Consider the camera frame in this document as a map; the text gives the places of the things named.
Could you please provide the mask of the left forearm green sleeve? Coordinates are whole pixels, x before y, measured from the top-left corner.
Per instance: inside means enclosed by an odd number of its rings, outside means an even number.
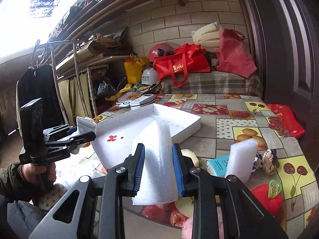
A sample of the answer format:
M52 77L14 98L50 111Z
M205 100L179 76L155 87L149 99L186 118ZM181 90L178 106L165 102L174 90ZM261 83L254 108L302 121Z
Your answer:
M9 201L26 201L27 181L22 173L22 164L13 162L7 168L1 168L1 195Z

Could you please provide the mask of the left hand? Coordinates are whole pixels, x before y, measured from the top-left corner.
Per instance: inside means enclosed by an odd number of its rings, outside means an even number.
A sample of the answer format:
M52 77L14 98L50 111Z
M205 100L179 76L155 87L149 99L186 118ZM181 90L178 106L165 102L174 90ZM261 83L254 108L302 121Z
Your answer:
M49 181L53 183L56 180L56 165L52 162L46 168L46 166L25 164L22 166L22 173L25 179L34 185L38 185L37 176L44 173L47 173Z

